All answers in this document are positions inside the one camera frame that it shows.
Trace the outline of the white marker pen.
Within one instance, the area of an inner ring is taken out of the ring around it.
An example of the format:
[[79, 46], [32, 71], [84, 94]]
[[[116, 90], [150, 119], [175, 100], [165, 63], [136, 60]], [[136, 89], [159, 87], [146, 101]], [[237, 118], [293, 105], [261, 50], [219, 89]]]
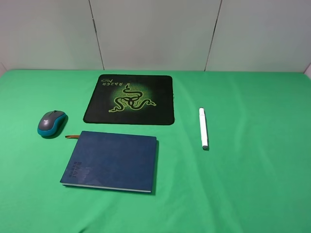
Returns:
[[200, 123], [202, 149], [208, 150], [206, 116], [205, 116], [205, 111], [203, 108], [199, 108], [199, 123]]

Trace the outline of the green table cloth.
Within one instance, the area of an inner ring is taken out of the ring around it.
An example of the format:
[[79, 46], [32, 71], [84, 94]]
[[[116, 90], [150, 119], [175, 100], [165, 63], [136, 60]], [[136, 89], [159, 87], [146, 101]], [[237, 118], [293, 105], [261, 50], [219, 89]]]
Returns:
[[[103, 72], [11, 70], [0, 79], [3, 233], [308, 233], [311, 81], [302, 73], [169, 71], [170, 126], [86, 124]], [[199, 108], [206, 116], [202, 149]], [[41, 118], [67, 114], [42, 137]], [[64, 187], [81, 131], [155, 136], [151, 194]]]

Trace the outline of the black green Razer mouse pad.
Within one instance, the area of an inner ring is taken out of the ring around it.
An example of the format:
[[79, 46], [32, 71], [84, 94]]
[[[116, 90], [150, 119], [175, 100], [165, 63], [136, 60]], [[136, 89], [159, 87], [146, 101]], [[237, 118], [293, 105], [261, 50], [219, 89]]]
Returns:
[[95, 124], [172, 125], [173, 79], [168, 75], [102, 74], [83, 121]]

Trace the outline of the dark blue notebook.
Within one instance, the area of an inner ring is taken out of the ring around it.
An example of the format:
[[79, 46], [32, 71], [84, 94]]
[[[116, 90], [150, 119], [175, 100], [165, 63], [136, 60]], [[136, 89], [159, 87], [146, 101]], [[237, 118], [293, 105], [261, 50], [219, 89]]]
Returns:
[[154, 136], [82, 131], [60, 182], [151, 193], [156, 153]]

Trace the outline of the grey teal computer mouse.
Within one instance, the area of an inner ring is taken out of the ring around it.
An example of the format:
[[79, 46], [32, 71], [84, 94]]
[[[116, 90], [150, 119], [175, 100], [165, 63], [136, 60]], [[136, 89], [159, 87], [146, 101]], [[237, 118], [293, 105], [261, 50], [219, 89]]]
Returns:
[[39, 121], [37, 132], [42, 137], [53, 136], [59, 131], [67, 114], [63, 111], [53, 110], [47, 112]]

